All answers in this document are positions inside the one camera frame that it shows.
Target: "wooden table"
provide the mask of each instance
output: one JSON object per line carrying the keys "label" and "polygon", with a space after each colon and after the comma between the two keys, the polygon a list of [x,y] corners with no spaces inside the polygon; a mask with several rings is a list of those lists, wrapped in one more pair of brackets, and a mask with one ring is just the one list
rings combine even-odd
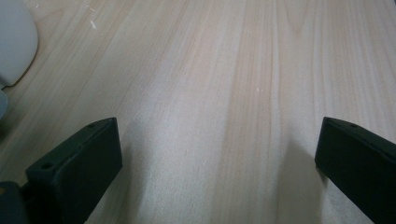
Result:
{"label": "wooden table", "polygon": [[313,161],[324,116],[396,142],[392,0],[25,0],[0,180],[117,117],[124,167],[87,223],[371,223]]}

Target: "small hole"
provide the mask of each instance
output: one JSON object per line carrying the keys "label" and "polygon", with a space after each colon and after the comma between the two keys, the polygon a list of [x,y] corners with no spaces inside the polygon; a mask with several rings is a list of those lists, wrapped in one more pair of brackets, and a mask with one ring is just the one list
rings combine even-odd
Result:
{"label": "small hole", "polygon": [[44,164],[41,166],[41,169],[43,169],[43,170],[48,170],[48,169],[50,169],[52,166],[53,166],[52,163],[47,162],[47,163],[44,163]]}

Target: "white object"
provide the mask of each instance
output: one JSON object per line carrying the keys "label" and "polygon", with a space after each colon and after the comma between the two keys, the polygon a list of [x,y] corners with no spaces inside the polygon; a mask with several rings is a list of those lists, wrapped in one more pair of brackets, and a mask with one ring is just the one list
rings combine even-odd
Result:
{"label": "white object", "polygon": [[[22,0],[0,0],[0,89],[14,85],[37,51],[37,29]],[[7,96],[0,91],[0,118]]]}

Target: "light wood surface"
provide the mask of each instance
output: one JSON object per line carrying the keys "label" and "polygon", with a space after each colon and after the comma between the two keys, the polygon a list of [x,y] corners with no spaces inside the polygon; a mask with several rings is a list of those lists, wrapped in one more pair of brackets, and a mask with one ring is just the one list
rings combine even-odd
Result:
{"label": "light wood surface", "polygon": [[117,117],[124,167],[87,223],[371,223],[313,161],[324,116],[396,142],[392,0],[25,0],[0,181]]}

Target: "white round object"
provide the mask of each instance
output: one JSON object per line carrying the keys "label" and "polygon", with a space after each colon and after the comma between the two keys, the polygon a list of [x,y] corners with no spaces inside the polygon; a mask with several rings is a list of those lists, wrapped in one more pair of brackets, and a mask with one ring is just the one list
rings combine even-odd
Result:
{"label": "white round object", "polygon": [[7,105],[8,98],[3,91],[0,91],[0,118],[2,118],[4,114],[6,114]]}
{"label": "white round object", "polygon": [[13,85],[37,50],[35,22],[22,0],[0,0],[0,87]]}

